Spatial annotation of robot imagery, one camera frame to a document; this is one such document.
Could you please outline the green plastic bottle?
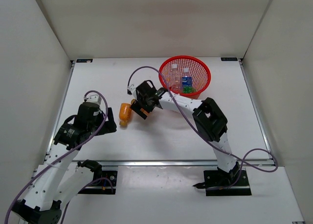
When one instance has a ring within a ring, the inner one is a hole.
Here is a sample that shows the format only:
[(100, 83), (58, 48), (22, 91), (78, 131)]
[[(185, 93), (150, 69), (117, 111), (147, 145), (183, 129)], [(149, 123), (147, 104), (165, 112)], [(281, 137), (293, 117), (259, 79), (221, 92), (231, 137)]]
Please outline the green plastic bottle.
[(182, 90), (182, 93), (184, 93), (184, 94), (197, 92), (197, 90), (192, 86), (183, 86), (181, 90)]

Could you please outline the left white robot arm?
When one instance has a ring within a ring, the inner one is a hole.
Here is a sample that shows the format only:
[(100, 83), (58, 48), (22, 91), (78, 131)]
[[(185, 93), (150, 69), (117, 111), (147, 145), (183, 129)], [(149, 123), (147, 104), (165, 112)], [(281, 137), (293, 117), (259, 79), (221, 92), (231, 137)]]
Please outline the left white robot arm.
[(56, 224), (69, 201), (89, 183), (102, 181), (102, 166), (94, 160), (78, 164), (78, 171), (61, 182), (81, 147), (93, 137), (116, 132), (116, 123), (110, 107), (102, 112), (100, 103), (85, 101), (78, 113), (68, 117), (54, 137), (46, 161), (34, 178), (23, 188), (27, 194), (16, 197), (7, 214), (14, 212), (29, 224)]

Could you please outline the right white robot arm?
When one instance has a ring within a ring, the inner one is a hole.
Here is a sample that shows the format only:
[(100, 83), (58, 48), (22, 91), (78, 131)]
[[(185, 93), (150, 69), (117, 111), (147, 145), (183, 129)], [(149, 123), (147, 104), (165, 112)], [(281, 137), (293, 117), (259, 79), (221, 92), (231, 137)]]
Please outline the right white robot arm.
[(215, 186), (231, 186), (239, 178), (240, 166), (232, 151), (227, 137), (227, 118), (212, 98), (205, 100), (181, 96), (166, 88), (156, 89), (151, 80), (139, 86), (129, 85), (127, 93), (134, 97), (131, 109), (146, 119), (154, 108), (179, 112), (192, 118), (201, 137), (213, 144), (218, 162), (220, 180)]

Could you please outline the large clear plastic bottle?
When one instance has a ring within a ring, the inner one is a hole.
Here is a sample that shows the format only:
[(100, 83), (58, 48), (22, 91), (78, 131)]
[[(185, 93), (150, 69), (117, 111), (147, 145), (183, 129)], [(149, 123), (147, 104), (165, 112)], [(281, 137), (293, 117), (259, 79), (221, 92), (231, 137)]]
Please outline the large clear plastic bottle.
[(173, 92), (180, 92), (181, 76), (177, 64), (171, 65), (170, 87)]

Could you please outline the orange juice bottle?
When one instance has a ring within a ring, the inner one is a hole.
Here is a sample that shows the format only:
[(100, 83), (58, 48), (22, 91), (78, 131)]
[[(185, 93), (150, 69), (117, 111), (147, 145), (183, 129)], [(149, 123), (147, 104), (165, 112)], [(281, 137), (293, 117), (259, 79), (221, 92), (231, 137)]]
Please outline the orange juice bottle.
[(129, 103), (122, 103), (119, 110), (119, 125), (127, 127), (131, 119), (132, 109)]

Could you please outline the clear bottle blue label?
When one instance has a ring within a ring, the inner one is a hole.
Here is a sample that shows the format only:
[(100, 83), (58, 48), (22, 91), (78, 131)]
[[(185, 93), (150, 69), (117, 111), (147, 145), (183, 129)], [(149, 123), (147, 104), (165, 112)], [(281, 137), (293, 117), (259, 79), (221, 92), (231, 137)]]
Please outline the clear bottle blue label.
[(189, 68), (185, 67), (183, 69), (183, 74), (181, 78), (182, 87), (192, 87), (192, 77), (189, 75)]

